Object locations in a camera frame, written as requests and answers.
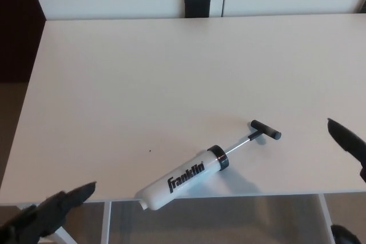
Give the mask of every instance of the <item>black t-handle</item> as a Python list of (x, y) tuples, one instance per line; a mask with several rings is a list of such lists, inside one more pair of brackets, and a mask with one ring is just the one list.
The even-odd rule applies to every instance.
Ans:
[[(275, 140), (279, 140), (281, 138), (281, 133), (279, 131), (276, 131), (275, 129), (257, 121), (257, 120), (253, 120), (252, 123), (250, 123), (250, 125), (258, 130), (261, 134), (266, 134), (269, 137), (272, 137)], [(257, 138), (260, 134), (256, 134), (255, 137), (253, 137), (253, 139)]]

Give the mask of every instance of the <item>dark wall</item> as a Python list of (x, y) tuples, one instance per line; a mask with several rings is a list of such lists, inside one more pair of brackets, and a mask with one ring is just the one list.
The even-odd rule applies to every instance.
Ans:
[(0, 82), (27, 82), (46, 18), (38, 0), (0, 0)]

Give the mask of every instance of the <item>white table leg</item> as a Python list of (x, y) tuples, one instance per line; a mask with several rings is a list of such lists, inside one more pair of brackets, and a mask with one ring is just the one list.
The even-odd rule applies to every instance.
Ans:
[(104, 202), (103, 224), (101, 244), (108, 244), (109, 241), (109, 226), (110, 226), (110, 212), (112, 209), (112, 202)]
[[(29, 205), (18, 205), (19, 209), (27, 208)], [(63, 228), (60, 227), (54, 234), (48, 236), (46, 241), (43, 242), (55, 242), (57, 244), (77, 244), (77, 242), (70, 236), (70, 234)]]
[(331, 230), (332, 220), (331, 220), (331, 215), (329, 214), (329, 211), (328, 211), (327, 202), (325, 200), (324, 194), (319, 194), (318, 197), (319, 197), (321, 210), (323, 211), (323, 217), (324, 217), (325, 225), (326, 225), (327, 230), (328, 230), (329, 239), (331, 241), (330, 243), (335, 244), (333, 234), (332, 234), (332, 230)]

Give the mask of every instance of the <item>black pump cap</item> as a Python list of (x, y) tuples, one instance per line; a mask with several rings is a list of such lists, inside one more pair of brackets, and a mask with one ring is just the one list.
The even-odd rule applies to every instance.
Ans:
[(221, 166), (220, 171), (229, 167), (229, 158), (220, 146), (214, 145), (207, 151), (213, 152), (213, 154), (217, 157), (217, 160), (219, 161)]
[(257, 121), (253, 120), (250, 124), (253, 128), (258, 130), (259, 132), (268, 135), (269, 137), (272, 137), (275, 140), (279, 140), (281, 138), (281, 133), (279, 131), (276, 131), (275, 129)]

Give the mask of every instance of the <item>white table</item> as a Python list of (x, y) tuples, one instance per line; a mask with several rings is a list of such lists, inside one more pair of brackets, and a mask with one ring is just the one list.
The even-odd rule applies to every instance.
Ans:
[(283, 137), (238, 149), (185, 197), (364, 191), (327, 118), (366, 138), (365, 34), (364, 15), (47, 21), (0, 203), (97, 181), (108, 219), (253, 119)]

